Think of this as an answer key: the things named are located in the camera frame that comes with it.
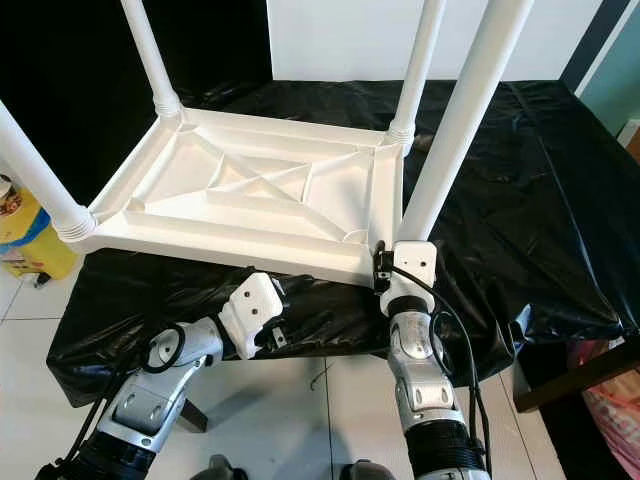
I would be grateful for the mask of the white plastic children table top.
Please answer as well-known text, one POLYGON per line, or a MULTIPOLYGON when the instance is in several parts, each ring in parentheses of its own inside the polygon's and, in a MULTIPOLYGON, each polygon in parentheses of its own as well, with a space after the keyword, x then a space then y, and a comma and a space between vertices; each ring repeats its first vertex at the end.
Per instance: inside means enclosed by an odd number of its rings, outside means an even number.
POLYGON ((369 287, 402 172, 379 131, 188 108, 143 134, 90 205, 82 247, 369 287))

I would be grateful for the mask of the dark grey door frame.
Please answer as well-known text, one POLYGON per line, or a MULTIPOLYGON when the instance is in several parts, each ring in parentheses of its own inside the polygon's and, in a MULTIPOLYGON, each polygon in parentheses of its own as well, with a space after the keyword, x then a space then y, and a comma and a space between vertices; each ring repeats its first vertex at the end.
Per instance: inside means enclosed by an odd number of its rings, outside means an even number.
POLYGON ((585 90, 636 5, 640 0, 602 0, 559 77, 575 95, 585 90))

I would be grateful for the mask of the yellow cardboard box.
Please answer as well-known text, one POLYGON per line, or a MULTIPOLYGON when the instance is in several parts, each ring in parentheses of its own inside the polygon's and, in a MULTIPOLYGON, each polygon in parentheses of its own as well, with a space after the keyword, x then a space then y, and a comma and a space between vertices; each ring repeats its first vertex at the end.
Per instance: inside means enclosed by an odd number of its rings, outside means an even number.
POLYGON ((0 265, 10 274, 47 274, 60 280, 70 275, 77 255, 60 241, 49 214, 26 188, 20 188, 22 210, 0 218, 0 265))

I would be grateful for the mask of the grey robot right leg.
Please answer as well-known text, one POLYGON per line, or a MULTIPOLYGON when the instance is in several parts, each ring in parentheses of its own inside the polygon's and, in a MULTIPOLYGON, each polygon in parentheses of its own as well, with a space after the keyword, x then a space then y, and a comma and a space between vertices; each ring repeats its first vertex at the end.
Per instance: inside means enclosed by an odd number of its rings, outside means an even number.
POLYGON ((358 460, 340 470, 339 480, 396 480, 396 476, 380 463, 358 460))

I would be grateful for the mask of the white plastic table leg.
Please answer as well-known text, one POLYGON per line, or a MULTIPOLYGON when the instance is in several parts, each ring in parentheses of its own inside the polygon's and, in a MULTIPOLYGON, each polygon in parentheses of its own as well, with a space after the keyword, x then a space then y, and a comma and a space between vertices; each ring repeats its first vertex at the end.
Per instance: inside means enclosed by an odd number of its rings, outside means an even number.
POLYGON ((410 63, 404 73, 399 92, 396 115, 390 120, 385 140, 399 147, 399 155, 407 157, 415 137, 416 115, 419 111, 422 91, 428 79, 430 61, 433 59, 436 38, 444 15, 447 0, 424 0, 419 24, 413 36, 410 63))
POLYGON ((73 250, 87 252, 86 241, 99 223, 87 206, 78 204, 70 195, 4 101, 0 101, 0 159, 44 206, 61 241, 73 250))
POLYGON ((419 178, 397 241, 428 241, 468 147, 506 70, 534 0, 488 0, 419 178))
POLYGON ((155 113, 161 118, 179 116, 183 106, 170 82, 169 74, 166 73, 163 55, 157 45, 145 5, 142 0, 120 0, 120 5, 152 92, 155 113))

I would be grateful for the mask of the pink patterned bag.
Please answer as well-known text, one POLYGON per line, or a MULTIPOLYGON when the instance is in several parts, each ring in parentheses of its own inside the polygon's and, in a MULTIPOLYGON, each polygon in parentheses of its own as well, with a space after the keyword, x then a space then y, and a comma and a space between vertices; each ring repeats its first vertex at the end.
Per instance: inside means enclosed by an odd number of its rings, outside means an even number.
MULTIPOLYGON (((580 367, 630 343, 640 338, 577 340, 570 344, 568 364, 580 367)), ((640 366, 586 389, 582 397, 614 460, 632 480, 640 480, 640 366)))

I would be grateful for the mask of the black door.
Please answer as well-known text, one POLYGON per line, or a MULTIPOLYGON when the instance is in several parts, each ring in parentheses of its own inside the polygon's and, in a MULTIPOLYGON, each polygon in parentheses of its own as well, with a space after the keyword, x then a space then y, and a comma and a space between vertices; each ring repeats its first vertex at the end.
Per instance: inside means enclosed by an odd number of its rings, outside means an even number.
MULTIPOLYGON (((143 0, 180 102, 214 110, 273 77, 268 0, 143 0)), ((120 0, 3 0, 0 96, 78 204, 155 123, 120 0)))

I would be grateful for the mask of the black shiny table cloth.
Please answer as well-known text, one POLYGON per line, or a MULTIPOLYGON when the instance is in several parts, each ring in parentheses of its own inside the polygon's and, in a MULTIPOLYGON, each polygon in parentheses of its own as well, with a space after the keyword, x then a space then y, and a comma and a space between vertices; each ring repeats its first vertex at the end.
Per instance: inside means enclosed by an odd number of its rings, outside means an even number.
MULTIPOLYGON (((355 128, 387 123, 398 83, 276 81, 197 97, 200 108, 355 128)), ((559 81, 503 82, 430 241, 435 289, 465 321, 481 380, 534 344, 640 334, 640 165, 559 81)), ((243 268, 124 250, 90 253, 42 364, 73 407, 172 323, 215 317, 243 268)), ((369 288, 274 274, 283 349, 259 357, 385 358, 369 288)))

